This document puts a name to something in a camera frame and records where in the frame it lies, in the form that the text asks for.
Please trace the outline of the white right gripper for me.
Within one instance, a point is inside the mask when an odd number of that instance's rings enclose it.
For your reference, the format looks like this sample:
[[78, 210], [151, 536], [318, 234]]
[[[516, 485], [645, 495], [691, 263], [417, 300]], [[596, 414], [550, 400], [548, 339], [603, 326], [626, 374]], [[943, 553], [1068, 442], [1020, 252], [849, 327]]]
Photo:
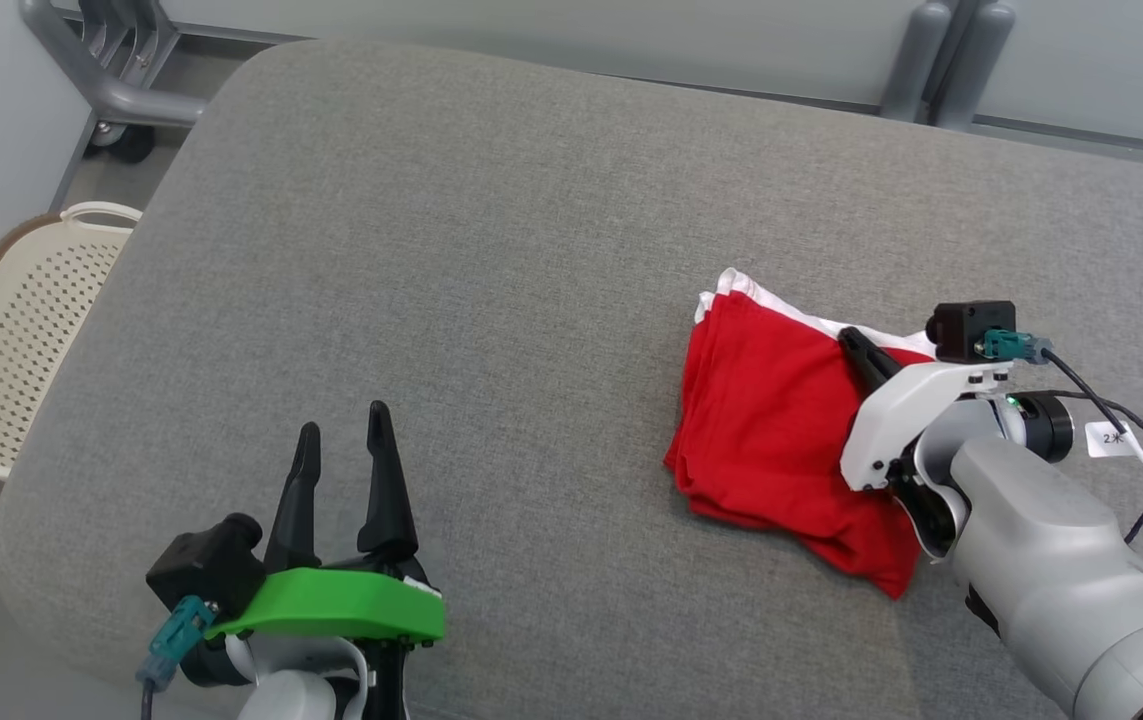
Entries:
[[892, 459], [903, 454], [965, 393], [999, 387], [1005, 363], [900, 363], [858, 328], [839, 331], [839, 347], [856, 387], [872, 393], [860, 405], [840, 457], [840, 470], [853, 491], [882, 489]]

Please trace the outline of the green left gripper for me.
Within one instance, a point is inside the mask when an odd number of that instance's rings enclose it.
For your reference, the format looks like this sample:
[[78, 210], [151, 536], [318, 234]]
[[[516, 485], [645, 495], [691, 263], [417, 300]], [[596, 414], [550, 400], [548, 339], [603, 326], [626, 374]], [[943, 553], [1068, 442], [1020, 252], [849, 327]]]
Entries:
[[[411, 503], [387, 403], [374, 401], [367, 418], [373, 461], [366, 521], [355, 547], [378, 561], [408, 561], [419, 550]], [[206, 638], [241, 635], [342, 637], [355, 641], [438, 642], [446, 606], [425, 585], [371, 571], [320, 569], [314, 547], [314, 493], [321, 475], [321, 432], [299, 430], [266, 543], [269, 575], [246, 610], [207, 630]]]

